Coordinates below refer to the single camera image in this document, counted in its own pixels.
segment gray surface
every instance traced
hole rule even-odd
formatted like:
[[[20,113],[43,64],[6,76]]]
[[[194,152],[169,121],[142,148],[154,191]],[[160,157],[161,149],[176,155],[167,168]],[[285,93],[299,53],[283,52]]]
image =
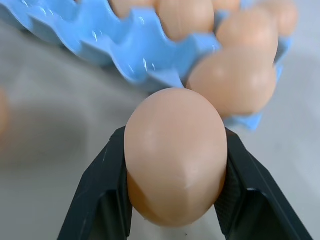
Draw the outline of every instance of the gray surface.
[[[255,133],[238,129],[315,240],[320,239],[320,4],[299,0],[283,77]],[[0,239],[55,240],[83,171],[146,97],[114,69],[0,23],[0,85],[12,110],[0,141]],[[222,240],[214,210],[162,229],[134,212],[130,240]]]

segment brown egg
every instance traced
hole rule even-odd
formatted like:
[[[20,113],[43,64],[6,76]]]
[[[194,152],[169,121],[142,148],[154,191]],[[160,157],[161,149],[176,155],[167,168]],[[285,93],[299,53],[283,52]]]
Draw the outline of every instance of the brown egg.
[[[253,47],[226,48],[203,59],[186,83],[217,109],[221,117],[259,112],[276,88],[276,69]]]
[[[226,131],[216,109],[194,91],[169,88],[142,102],[126,126],[124,153],[130,201],[156,225],[193,223],[222,191]]]
[[[275,18],[281,36],[290,36],[295,31],[299,13],[292,0],[264,0],[256,6],[267,10]]]
[[[0,88],[0,135],[4,133],[8,126],[8,103],[5,91]]]
[[[240,9],[241,0],[212,0],[214,11],[235,12]]]
[[[109,0],[113,12],[119,18],[129,15],[133,7],[154,7],[156,0]]]
[[[251,8],[231,14],[218,27],[218,41],[225,48],[256,47],[275,60],[279,34],[271,15],[261,8]]]
[[[193,33],[211,33],[215,13],[212,0],[159,0],[157,14],[166,35],[181,41]]]

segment egg carton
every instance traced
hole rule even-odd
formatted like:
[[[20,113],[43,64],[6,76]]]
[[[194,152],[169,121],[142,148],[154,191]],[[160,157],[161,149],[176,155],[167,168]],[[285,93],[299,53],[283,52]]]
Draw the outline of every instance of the egg carton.
[[[242,8],[250,6],[243,1]],[[228,12],[215,14],[215,27]],[[108,0],[0,0],[0,18],[19,30],[28,30],[50,44],[65,46],[94,65],[114,64],[132,85],[154,93],[165,88],[184,88],[194,64],[221,48],[212,34],[192,34],[181,42],[171,41],[153,8],[133,8],[119,19]],[[277,79],[281,61],[291,45],[280,38],[276,55]],[[233,116],[227,127],[241,124],[255,130],[262,113]]]

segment blue egg carton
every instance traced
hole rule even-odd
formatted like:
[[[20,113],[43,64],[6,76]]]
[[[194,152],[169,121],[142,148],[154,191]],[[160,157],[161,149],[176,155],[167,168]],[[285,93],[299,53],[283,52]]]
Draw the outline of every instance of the blue egg carton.
[[[242,8],[248,6],[248,1],[242,2]],[[227,12],[218,12],[215,27],[227,16]],[[195,63],[221,48],[213,33],[192,34],[173,42],[153,8],[134,8],[127,18],[119,19],[108,0],[0,0],[0,18],[43,41],[65,46],[94,65],[114,64],[129,83],[149,93],[184,88]],[[279,39],[278,80],[290,46],[290,38]],[[228,127],[241,124],[255,130],[261,117],[261,113],[233,116],[224,122]]]

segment eggshell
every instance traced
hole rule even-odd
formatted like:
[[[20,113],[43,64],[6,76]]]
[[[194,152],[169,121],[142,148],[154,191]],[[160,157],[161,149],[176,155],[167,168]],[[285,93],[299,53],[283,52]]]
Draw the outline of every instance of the eggshell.
[[[215,13],[212,0],[159,0],[156,5],[166,35],[181,41],[193,33],[212,33]]]
[[[264,0],[256,6],[267,10],[275,18],[281,36],[288,37],[295,31],[299,13],[292,0]]]
[[[276,69],[256,48],[227,48],[203,59],[191,72],[186,88],[208,99],[223,118],[250,115],[271,99]]]
[[[8,102],[5,91],[0,88],[0,135],[4,133],[8,126]]]
[[[124,134],[128,193],[147,220],[193,223],[222,191],[227,137],[216,109],[184,88],[159,91],[135,110]]]
[[[212,0],[214,11],[235,12],[240,9],[241,0]]]
[[[218,41],[225,48],[246,46],[255,47],[275,60],[279,34],[276,22],[262,8],[244,9],[231,14],[218,27]]]
[[[154,7],[156,0],[109,0],[113,12],[119,18],[129,15],[133,7]]]

